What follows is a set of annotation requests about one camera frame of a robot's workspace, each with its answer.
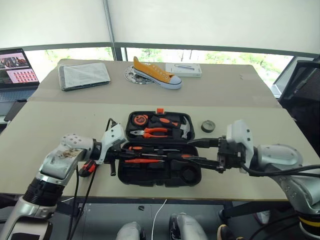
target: white cable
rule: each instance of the white cable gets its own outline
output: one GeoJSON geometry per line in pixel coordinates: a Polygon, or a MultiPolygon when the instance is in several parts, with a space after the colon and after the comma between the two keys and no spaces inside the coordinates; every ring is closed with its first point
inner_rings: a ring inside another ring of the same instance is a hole
{"type": "Polygon", "coordinates": [[[75,198],[75,197],[70,197],[69,199],[63,200],[63,201],[61,201],[61,202],[64,203],[64,202],[69,201],[69,200],[74,199],[74,198],[75,198]]]}
{"type": "Polygon", "coordinates": [[[162,206],[159,208],[159,210],[156,212],[154,219],[153,219],[153,224],[152,224],[152,232],[151,232],[151,240],[154,240],[154,229],[155,229],[155,221],[156,221],[156,217],[158,215],[158,213],[160,212],[160,210],[164,207],[164,205],[166,204],[167,199],[164,201],[164,203],[162,204],[162,206]]]}

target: white shoe sole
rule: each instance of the white shoe sole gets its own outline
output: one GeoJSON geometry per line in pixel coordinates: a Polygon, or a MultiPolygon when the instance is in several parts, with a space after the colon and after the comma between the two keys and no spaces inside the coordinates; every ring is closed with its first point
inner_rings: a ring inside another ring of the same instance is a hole
{"type": "Polygon", "coordinates": [[[135,68],[133,68],[134,72],[146,79],[150,79],[152,81],[154,81],[156,84],[160,85],[161,87],[165,88],[165,89],[171,89],[171,90],[175,90],[175,89],[180,89],[181,86],[182,86],[182,81],[180,83],[177,83],[177,84],[171,84],[171,83],[166,83],[166,82],[163,82],[163,81],[159,81],[158,79],[148,75],[148,74],[145,74],[144,72],[142,71],[139,71],[135,68]]]}

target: floor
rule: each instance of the floor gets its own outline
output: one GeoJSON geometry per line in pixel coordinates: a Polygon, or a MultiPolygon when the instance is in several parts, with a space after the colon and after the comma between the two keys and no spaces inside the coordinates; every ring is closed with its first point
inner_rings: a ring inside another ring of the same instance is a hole
{"type": "MultiPolygon", "coordinates": [[[[161,204],[88,204],[85,212],[79,222],[77,231],[73,240],[115,240],[117,232],[126,223],[137,222],[146,232],[146,239],[151,239],[152,222],[161,204]]],[[[11,207],[0,210],[0,220],[6,219],[11,211],[11,207]]],[[[191,204],[166,204],[157,215],[154,228],[154,240],[169,239],[169,218],[173,213],[187,213],[193,216],[206,232],[209,240],[216,240],[216,231],[222,223],[218,212],[222,209],[220,205],[191,205],[191,204]]],[[[292,211],[278,212],[273,211],[271,219],[278,219],[286,215],[291,215],[292,211]]],[[[53,232],[51,240],[64,240],[68,230],[70,217],[61,213],[56,213],[50,220],[53,223],[53,232]]],[[[304,239],[298,227],[266,238],[269,234],[276,232],[284,226],[296,222],[297,219],[291,219],[286,222],[275,224],[267,231],[262,231],[255,240],[302,240],[304,239]]],[[[229,227],[233,230],[236,237],[242,236],[249,238],[253,232],[260,228],[255,218],[250,215],[234,217],[228,220],[229,227]]]]}

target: office chair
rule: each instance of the office chair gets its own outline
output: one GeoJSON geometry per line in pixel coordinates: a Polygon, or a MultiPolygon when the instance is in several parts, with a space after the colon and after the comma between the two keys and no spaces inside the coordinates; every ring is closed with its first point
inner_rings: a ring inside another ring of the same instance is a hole
{"type": "Polygon", "coordinates": [[[298,60],[278,101],[320,156],[320,63],[298,60]]]}

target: orange-handled pliers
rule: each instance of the orange-handled pliers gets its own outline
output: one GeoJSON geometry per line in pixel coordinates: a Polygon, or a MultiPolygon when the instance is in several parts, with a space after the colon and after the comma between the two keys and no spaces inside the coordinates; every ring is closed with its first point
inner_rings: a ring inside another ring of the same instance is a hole
{"type": "Polygon", "coordinates": [[[131,131],[133,135],[142,135],[145,139],[148,138],[167,138],[168,135],[152,135],[152,133],[167,133],[168,128],[164,127],[154,127],[154,128],[145,128],[144,130],[131,131]]]}

